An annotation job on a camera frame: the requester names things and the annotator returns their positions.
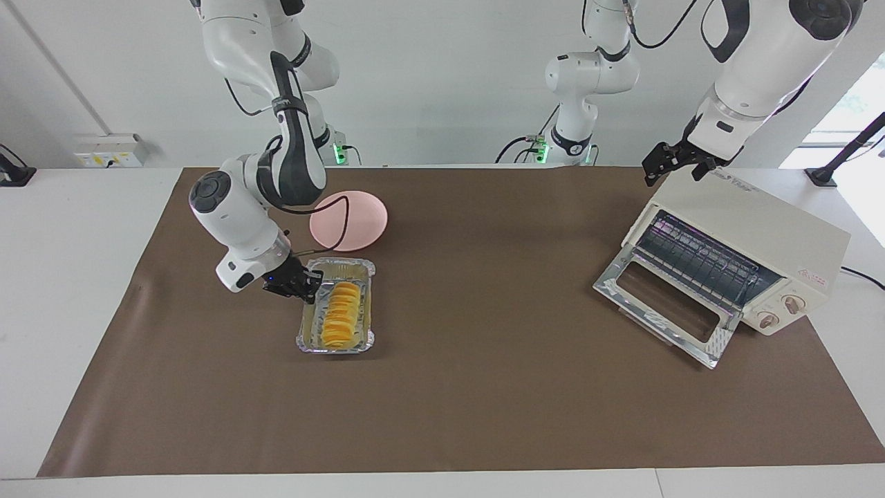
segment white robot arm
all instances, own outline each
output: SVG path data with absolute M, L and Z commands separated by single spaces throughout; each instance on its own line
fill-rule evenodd
M 682 140 L 676 145 L 658 144 L 643 161 L 649 186 L 683 166 L 696 166 L 696 180 L 727 166 L 759 127 L 798 96 L 863 8 L 863 0 L 719 0 L 718 4 L 726 18 L 725 30 L 714 34 L 705 25 L 701 30 L 723 65 L 722 73 Z
M 588 97 L 628 91 L 639 79 L 622 1 L 626 0 L 589 0 L 584 31 L 596 50 L 567 53 L 547 65 L 547 86 L 559 97 L 559 115 L 544 138 L 549 162 L 583 162 L 598 115 Z M 633 8 L 637 3 L 630 0 Z
M 228 248 L 216 273 L 232 292 L 263 278 L 270 292 L 312 302 L 322 275 L 301 265 L 267 209 L 308 206 L 326 187 L 318 149 L 335 132 L 325 123 L 319 102 L 303 92 L 337 82 L 335 56 L 298 25 L 301 0 L 191 3 L 203 22 L 212 65 L 228 80 L 266 97 L 280 123 L 280 135 L 265 151 L 225 161 L 191 189 L 194 215 Z

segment brown mat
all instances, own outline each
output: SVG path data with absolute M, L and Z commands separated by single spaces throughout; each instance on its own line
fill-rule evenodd
M 40 476 L 885 462 L 807 320 L 736 334 L 709 371 L 591 290 L 651 195 L 639 169 L 331 171 L 327 192 L 390 211 L 355 254 L 378 267 L 376 345 L 346 359 L 296 349 L 299 301 L 216 280 L 224 248 L 187 202 L 204 172 L 176 185 Z

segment aluminum foil container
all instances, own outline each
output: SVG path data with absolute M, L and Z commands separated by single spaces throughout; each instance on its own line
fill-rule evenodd
M 372 347 L 372 276 L 375 265 L 369 260 L 349 258 L 318 258 L 308 261 L 309 270 L 323 272 L 323 283 L 317 290 L 316 301 L 304 305 L 301 330 L 296 343 L 298 348 L 311 354 L 359 354 Z M 359 287 L 359 314 L 354 340 L 344 349 L 328 349 L 323 344 L 323 321 L 328 311 L 329 296 L 339 282 L 350 282 Z

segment pink plate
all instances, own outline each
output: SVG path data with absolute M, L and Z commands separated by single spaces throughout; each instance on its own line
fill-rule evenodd
M 347 253 L 368 247 L 378 240 L 387 227 L 387 208 L 379 198 L 363 191 L 344 191 L 322 199 L 317 207 L 331 204 L 341 196 L 350 201 L 347 233 L 337 252 Z M 346 206 L 340 201 L 325 211 L 311 214 L 311 234 L 323 247 L 331 247 L 341 238 Z

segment table surface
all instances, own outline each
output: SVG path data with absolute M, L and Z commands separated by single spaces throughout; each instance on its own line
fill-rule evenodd
M 885 250 L 837 190 L 801 171 L 731 170 L 852 235 L 845 265 L 885 275 Z M 880 496 L 885 464 L 739 469 L 31 479 L 113 317 L 179 169 L 44 170 L 2 189 L 0 495 Z M 885 440 L 885 293 L 840 275 L 811 313 Z

